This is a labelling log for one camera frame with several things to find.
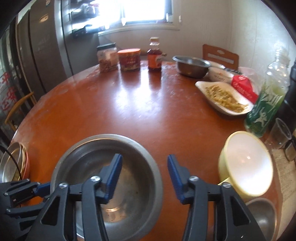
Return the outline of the cream shell-shaped plate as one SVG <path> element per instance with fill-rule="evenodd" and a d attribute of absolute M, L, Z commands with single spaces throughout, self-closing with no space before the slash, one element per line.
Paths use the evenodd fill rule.
<path fill-rule="evenodd" d="M 24 178 L 25 167 L 26 167 L 26 148 L 22 144 L 20 144 L 20 148 L 21 148 L 21 151 L 22 151 L 21 175 L 22 175 L 22 178 Z"/>

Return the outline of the shallow steel pan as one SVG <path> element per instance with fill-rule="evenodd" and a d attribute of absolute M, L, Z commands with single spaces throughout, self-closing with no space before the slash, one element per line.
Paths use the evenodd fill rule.
<path fill-rule="evenodd" d="M 22 151 L 19 143 L 13 143 L 8 148 L 1 146 L 1 183 L 22 180 Z"/>

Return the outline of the large steel bowl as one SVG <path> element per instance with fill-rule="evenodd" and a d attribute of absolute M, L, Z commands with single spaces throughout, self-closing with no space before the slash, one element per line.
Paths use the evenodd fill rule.
<path fill-rule="evenodd" d="M 112 199 L 101 206 L 107 235 L 109 240 L 140 240 L 159 218 L 163 182 L 156 161 L 131 138 L 101 134 L 77 142 L 56 164 L 51 191 L 62 182 L 80 184 L 98 175 L 115 154 L 123 158 L 122 169 Z"/>

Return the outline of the yellow cup bowl with handle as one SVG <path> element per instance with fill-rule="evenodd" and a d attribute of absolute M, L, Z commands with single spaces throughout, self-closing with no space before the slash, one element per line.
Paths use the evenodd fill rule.
<path fill-rule="evenodd" d="M 260 197 L 271 186 L 273 163 L 264 143 L 246 131 L 232 133 L 218 161 L 220 185 L 230 183 L 243 199 Z"/>

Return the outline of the pink footed plastic bowl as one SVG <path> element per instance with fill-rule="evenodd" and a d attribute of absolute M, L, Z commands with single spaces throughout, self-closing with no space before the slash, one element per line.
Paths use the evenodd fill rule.
<path fill-rule="evenodd" d="M 25 151 L 25 157 L 26 157 L 26 164 L 25 164 L 25 170 L 23 174 L 24 179 L 29 179 L 30 176 L 30 160 L 29 160 L 29 155 L 28 152 Z"/>

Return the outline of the yellow wooden chair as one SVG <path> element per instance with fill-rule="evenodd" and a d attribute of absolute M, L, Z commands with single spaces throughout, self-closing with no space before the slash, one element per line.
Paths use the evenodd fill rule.
<path fill-rule="evenodd" d="M 16 132 L 17 128 L 15 127 L 15 125 L 12 123 L 11 121 L 11 117 L 13 116 L 13 114 L 20 109 L 20 107 L 27 101 L 27 100 L 31 100 L 31 102 L 33 103 L 33 105 L 36 105 L 36 99 L 34 97 L 34 92 L 30 92 L 29 94 L 27 94 L 26 96 L 22 97 L 20 100 L 18 100 L 12 107 L 12 109 L 10 110 L 10 112 L 8 113 L 4 123 L 6 125 L 9 125 L 10 128 Z"/>

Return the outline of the small steel thermos cap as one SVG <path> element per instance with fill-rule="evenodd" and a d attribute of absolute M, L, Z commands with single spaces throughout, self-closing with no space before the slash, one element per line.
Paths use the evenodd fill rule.
<path fill-rule="evenodd" d="M 285 157 L 289 162 L 294 161 L 296 157 L 295 141 L 289 140 L 284 148 Z"/>

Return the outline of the green drink bottle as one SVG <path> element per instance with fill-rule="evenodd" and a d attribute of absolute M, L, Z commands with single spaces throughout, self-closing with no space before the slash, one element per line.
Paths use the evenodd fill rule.
<path fill-rule="evenodd" d="M 275 52 L 275 60 L 267 67 L 257 101 L 244 120 L 246 130 L 261 138 L 278 111 L 290 85 L 290 58 L 284 47 Z"/>

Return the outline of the white ceramic bowl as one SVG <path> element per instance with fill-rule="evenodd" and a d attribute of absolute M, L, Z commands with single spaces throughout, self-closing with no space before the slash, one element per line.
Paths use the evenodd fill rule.
<path fill-rule="evenodd" d="M 228 71 L 224 65 L 213 61 L 209 61 L 209 63 L 211 65 L 208 69 L 208 78 L 210 79 L 210 81 L 220 81 L 228 84 L 232 82 L 234 74 Z"/>

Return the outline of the black thermos flask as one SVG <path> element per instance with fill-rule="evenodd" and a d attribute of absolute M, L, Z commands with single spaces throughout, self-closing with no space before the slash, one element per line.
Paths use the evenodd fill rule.
<path fill-rule="evenodd" d="M 295 131 L 295 105 L 296 105 L 296 65 L 295 62 L 290 72 L 290 86 L 285 95 L 278 112 L 277 118 L 280 118 L 290 129 L 291 133 Z"/>

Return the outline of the red lidded jar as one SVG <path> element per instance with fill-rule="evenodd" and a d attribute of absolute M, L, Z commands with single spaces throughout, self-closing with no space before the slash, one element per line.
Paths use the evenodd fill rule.
<path fill-rule="evenodd" d="M 140 48 L 123 49 L 117 52 L 121 71 L 140 69 Z"/>

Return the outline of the clear jar of dried food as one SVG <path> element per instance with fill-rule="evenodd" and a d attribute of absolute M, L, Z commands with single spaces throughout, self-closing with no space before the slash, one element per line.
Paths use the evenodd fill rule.
<path fill-rule="evenodd" d="M 104 73 L 118 69 L 119 58 L 116 43 L 99 45 L 96 49 L 100 72 Z"/>

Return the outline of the amber sauce bottle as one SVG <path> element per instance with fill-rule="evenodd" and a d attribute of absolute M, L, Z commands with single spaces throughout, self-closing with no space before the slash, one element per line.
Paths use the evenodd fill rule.
<path fill-rule="evenodd" d="M 150 49 L 147 51 L 149 71 L 161 72 L 163 53 L 159 48 L 159 37 L 150 38 Z"/>

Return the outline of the wooden chair back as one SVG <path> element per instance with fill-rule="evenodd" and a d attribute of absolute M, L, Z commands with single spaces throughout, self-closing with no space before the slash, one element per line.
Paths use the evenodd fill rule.
<path fill-rule="evenodd" d="M 224 65 L 233 70 L 238 69 L 239 56 L 226 49 L 204 44 L 202 46 L 203 59 Z"/>

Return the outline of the grey refrigerator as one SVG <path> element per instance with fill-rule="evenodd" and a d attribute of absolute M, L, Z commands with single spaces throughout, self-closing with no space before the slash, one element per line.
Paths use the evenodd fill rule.
<path fill-rule="evenodd" d="M 98 14 L 90 1 L 29 1 L 19 12 L 18 59 L 36 99 L 97 65 Z"/>

